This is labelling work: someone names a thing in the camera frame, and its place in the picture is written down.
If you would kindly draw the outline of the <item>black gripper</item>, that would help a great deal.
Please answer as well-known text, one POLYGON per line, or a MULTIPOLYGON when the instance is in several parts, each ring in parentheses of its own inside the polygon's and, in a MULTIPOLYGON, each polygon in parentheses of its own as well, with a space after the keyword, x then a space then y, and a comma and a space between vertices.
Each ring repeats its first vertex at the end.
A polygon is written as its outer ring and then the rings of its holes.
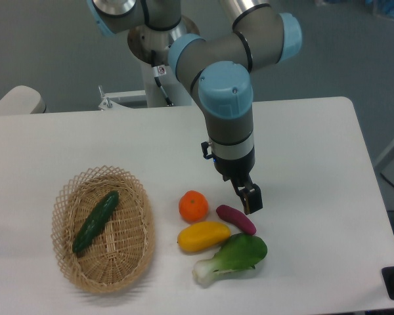
POLYGON ((255 148, 252 140, 239 144, 223 145, 214 141, 201 143, 203 157, 212 160, 216 171, 224 181, 230 181, 242 202, 244 213, 250 215, 262 209, 261 189, 254 184, 250 172, 255 164, 255 148))

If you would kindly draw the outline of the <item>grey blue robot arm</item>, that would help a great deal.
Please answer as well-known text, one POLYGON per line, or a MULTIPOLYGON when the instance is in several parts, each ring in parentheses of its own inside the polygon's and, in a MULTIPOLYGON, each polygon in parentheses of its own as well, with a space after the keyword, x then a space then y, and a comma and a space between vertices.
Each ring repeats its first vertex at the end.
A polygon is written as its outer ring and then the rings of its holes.
POLYGON ((268 1, 222 1, 232 31, 208 41, 182 14, 180 1, 87 5, 103 35, 128 33, 148 107, 199 107, 208 132, 204 157, 231 182, 245 214, 260 210, 261 190, 250 177, 255 163, 250 73, 299 52, 303 38, 297 19, 275 12, 268 1))

